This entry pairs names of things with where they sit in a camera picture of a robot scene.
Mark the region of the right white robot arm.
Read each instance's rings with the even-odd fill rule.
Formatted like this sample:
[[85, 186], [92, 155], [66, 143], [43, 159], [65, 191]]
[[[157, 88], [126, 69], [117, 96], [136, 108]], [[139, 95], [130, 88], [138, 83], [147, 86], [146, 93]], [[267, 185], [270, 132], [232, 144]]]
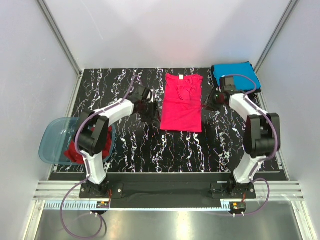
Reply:
[[252, 190], [254, 176], [261, 165], [272, 160], [281, 147], [280, 116], [268, 113], [253, 103], [248, 97], [256, 91], [243, 93], [236, 88], [234, 77], [251, 79], [241, 74], [229, 74], [220, 78], [219, 88], [214, 88], [206, 98], [203, 108], [217, 112], [222, 106], [228, 106], [245, 120], [243, 136], [243, 155], [239, 165], [232, 172], [223, 193], [232, 198], [240, 198], [244, 193]]

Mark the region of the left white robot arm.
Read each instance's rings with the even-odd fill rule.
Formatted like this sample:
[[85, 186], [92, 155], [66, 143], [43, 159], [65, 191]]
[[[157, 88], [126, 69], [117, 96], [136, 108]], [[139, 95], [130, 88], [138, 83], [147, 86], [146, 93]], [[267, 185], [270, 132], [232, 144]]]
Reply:
[[138, 85], [115, 103], [95, 111], [86, 110], [80, 115], [74, 136], [75, 151], [82, 156], [86, 169], [83, 184], [97, 198], [108, 191], [107, 173], [104, 170], [103, 150], [107, 143], [109, 127], [119, 120], [138, 114], [143, 123], [160, 120], [155, 91]]

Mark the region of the pink t shirt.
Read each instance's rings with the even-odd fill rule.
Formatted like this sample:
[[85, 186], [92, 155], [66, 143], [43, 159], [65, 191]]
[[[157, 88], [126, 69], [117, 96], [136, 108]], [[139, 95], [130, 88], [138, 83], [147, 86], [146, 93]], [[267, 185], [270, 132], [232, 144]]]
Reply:
[[160, 129], [202, 132], [202, 82], [199, 74], [165, 76]]

